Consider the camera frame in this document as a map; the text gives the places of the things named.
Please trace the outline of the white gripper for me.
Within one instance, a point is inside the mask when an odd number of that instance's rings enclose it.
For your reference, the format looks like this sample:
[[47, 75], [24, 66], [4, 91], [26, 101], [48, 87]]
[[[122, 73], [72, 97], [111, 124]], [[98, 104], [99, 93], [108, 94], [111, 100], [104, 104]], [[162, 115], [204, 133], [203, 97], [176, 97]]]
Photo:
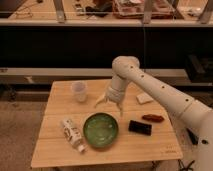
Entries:
[[106, 90], [106, 95], [102, 94], [95, 102], [94, 107], [96, 108], [101, 103], [106, 103], [107, 99], [111, 102], [117, 103], [120, 116], [123, 116], [123, 104], [121, 103], [125, 96], [125, 90], [123, 88], [113, 88], [109, 86]]

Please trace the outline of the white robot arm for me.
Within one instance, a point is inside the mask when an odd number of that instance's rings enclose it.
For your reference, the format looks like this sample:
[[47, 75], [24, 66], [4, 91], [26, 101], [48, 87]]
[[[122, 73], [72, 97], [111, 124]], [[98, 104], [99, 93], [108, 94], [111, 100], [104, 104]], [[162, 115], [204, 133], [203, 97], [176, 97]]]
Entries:
[[111, 82], [95, 105], [111, 101], [123, 114], [127, 86], [135, 83], [198, 137], [195, 171], [213, 171], [213, 108], [143, 72], [134, 56], [116, 57], [112, 70]]

